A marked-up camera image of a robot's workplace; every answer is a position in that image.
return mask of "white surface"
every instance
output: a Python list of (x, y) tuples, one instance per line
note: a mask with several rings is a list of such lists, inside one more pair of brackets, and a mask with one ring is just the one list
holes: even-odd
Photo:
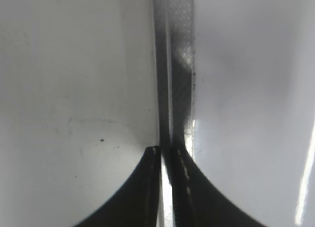
[(156, 144), (149, 4), (0, 0), (1, 227), (76, 224)]
[(267, 226), (314, 227), (315, 0), (195, 4), (197, 164)]

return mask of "black curved edge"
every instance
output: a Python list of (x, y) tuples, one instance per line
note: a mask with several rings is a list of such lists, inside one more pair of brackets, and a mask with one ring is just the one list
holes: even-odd
[(156, 227), (160, 149), (148, 147), (122, 187), (76, 227)]
[(264, 227), (222, 195), (197, 167), (185, 145), (171, 149), (177, 227)]

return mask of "glossy white panel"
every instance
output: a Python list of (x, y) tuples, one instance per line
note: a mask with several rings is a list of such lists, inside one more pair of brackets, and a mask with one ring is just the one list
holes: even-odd
[(195, 0), (194, 155), (271, 227), (315, 226), (315, 0)]
[(0, 226), (76, 224), (156, 144), (149, 7), (0, 0)]

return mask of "white wall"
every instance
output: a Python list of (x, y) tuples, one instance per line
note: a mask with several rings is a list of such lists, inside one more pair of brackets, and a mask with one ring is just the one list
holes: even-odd
[(156, 144), (149, 5), (0, 0), (0, 226), (76, 224)]
[(197, 164), (267, 226), (315, 226), (315, 0), (195, 5)]

